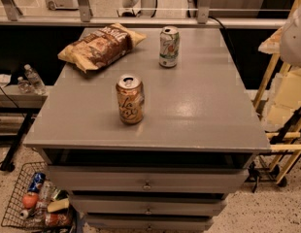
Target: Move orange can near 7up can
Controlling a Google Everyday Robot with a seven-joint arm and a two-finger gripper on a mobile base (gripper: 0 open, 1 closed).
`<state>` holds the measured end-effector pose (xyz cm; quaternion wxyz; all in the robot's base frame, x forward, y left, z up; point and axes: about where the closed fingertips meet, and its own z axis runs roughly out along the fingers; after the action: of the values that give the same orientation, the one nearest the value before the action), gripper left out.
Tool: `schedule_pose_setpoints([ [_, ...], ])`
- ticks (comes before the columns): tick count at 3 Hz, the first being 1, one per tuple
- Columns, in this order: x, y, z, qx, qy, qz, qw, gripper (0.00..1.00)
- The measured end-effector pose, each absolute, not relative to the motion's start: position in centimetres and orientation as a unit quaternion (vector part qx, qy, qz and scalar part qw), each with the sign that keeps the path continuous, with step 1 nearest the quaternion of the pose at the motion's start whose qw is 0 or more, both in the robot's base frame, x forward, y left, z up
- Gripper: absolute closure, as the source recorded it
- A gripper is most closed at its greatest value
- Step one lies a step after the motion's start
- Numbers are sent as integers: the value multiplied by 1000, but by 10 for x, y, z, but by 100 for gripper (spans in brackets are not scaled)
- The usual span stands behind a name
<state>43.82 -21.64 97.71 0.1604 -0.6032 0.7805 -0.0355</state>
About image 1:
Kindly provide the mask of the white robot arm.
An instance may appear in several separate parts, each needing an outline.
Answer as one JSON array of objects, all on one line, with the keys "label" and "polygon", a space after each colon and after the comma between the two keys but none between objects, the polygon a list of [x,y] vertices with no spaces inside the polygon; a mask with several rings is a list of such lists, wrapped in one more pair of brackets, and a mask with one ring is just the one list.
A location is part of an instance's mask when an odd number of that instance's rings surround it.
[{"label": "white robot arm", "polygon": [[301,5],[283,27],[260,44],[258,50],[267,54],[277,53],[283,62],[301,67]]}]

